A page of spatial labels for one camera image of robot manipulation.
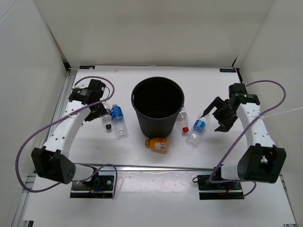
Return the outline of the small black cap bottle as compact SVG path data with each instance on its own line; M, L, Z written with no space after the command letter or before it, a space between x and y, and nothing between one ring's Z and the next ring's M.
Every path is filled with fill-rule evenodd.
M107 131L111 131L112 129L111 107L108 103L105 103L104 107L106 110L106 114L102 116L102 123Z

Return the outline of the blue label bottle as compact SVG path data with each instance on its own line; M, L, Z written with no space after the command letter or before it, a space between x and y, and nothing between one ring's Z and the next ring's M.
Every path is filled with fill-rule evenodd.
M202 141L202 136L204 134L206 125L207 119L205 117L197 119L186 137L187 144L192 147L198 147Z
M128 136L127 127L121 107L117 103L112 104L111 117L116 136L121 139Z

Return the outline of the red cap clear bottle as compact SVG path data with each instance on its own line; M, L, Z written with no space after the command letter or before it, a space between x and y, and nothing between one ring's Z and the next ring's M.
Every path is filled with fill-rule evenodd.
M177 119L176 119L177 127L180 129L180 131L183 134L186 134L189 132L188 128L188 116L185 107L183 106L178 113Z

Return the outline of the orange juice bottle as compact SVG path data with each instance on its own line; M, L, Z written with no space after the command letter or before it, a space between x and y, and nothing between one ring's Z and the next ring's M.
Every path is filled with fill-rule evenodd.
M145 146L147 148L152 149L155 152L165 154L168 151L168 139L167 138L146 139Z

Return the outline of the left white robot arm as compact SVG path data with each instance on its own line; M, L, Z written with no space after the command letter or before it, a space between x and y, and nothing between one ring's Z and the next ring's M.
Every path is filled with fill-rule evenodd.
M72 90L64 112L65 120L57 124L41 148L35 148L31 153L39 177L63 184L79 181L88 189L98 186L99 177L95 168L77 166L68 157L81 125L107 113L102 103L89 107L89 104L100 101L105 88L100 80L91 79L87 87Z

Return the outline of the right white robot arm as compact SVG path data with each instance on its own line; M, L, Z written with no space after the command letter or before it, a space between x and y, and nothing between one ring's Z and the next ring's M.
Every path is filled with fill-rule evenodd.
M264 114L279 107L282 101L261 111L258 96L249 94L246 88L243 83L230 85L229 99L216 97L203 111L203 116L207 116L215 109L213 116L219 123L216 131L228 132L237 119L243 126L243 132L209 176L209 182L218 189L225 188L230 182L275 183L286 159L285 149L276 146L262 120ZM242 137L246 138L247 150L235 164L225 165L224 160Z

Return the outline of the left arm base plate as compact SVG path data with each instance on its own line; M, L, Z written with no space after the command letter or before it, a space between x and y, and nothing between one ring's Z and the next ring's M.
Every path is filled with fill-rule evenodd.
M114 196L116 174L114 171L101 171L89 182L72 183L70 198L111 199Z

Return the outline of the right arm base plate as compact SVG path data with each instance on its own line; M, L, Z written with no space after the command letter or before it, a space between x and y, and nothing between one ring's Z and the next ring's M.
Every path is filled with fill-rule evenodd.
M244 199L240 183L210 183L208 175L197 175L192 179L198 185L200 200Z

